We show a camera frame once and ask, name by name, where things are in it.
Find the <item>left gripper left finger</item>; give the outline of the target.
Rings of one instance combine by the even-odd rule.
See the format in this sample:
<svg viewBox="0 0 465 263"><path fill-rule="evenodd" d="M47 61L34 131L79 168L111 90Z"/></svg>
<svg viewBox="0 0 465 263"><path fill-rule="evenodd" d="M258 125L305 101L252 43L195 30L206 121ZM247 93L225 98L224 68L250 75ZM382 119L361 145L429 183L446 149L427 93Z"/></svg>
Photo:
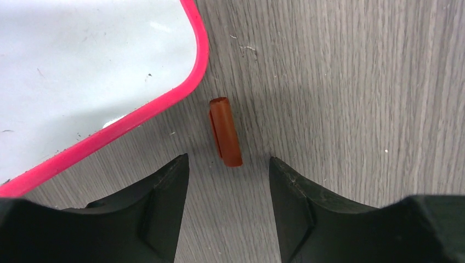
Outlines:
<svg viewBox="0 0 465 263"><path fill-rule="evenodd" d="M173 262L189 184L183 154L84 208L1 199L1 262Z"/></svg>

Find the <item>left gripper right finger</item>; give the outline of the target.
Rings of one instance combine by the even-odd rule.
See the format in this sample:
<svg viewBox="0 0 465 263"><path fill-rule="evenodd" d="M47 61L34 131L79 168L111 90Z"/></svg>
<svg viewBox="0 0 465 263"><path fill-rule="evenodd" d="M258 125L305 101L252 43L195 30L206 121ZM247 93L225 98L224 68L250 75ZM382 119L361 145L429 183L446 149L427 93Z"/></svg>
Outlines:
<svg viewBox="0 0 465 263"><path fill-rule="evenodd" d="M375 208L276 157L269 183L282 262L464 262L463 196L413 195Z"/></svg>

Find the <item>brown marker cap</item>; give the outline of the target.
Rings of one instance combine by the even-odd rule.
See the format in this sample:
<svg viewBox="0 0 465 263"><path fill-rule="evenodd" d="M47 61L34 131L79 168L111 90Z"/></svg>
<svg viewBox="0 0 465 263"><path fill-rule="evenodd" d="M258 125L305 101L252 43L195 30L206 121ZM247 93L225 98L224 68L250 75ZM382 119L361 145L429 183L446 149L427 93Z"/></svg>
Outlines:
<svg viewBox="0 0 465 263"><path fill-rule="evenodd" d="M218 154L227 167L243 164L229 99L219 97L209 102L209 119Z"/></svg>

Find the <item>pink framed whiteboard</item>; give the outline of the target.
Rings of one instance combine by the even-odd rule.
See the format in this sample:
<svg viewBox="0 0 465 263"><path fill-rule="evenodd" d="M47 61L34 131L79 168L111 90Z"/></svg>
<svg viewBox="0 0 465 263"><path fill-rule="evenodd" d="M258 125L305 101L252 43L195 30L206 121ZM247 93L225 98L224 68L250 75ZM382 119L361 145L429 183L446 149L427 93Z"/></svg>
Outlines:
<svg viewBox="0 0 465 263"><path fill-rule="evenodd" d="M194 1L1 1L1 196L183 100L208 57Z"/></svg>

